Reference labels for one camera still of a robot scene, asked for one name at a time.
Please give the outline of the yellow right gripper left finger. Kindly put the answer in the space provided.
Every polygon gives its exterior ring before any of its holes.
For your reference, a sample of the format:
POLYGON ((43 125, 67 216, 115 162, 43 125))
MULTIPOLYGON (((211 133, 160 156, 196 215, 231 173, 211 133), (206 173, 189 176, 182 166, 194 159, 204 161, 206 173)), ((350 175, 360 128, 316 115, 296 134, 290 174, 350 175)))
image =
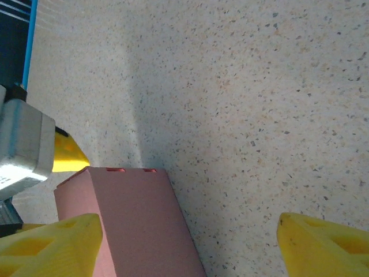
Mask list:
POLYGON ((0 225, 0 277, 92 277, 102 237, 98 214, 0 225))

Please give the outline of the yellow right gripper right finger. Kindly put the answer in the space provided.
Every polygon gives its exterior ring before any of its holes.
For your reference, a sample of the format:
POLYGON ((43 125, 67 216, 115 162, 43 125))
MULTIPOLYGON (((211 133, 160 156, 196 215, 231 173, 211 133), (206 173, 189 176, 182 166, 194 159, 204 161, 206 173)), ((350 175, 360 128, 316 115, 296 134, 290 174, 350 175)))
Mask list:
POLYGON ((277 242, 288 277, 369 277, 369 232, 282 213, 277 242))

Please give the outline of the pink paper box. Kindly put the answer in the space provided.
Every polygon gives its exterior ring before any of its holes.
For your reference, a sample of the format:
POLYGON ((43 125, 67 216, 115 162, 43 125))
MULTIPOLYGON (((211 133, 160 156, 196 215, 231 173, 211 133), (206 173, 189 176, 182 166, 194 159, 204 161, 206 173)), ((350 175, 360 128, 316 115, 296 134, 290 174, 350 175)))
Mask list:
POLYGON ((54 196, 61 220, 100 216, 93 277, 206 277, 165 170, 86 167, 54 196))

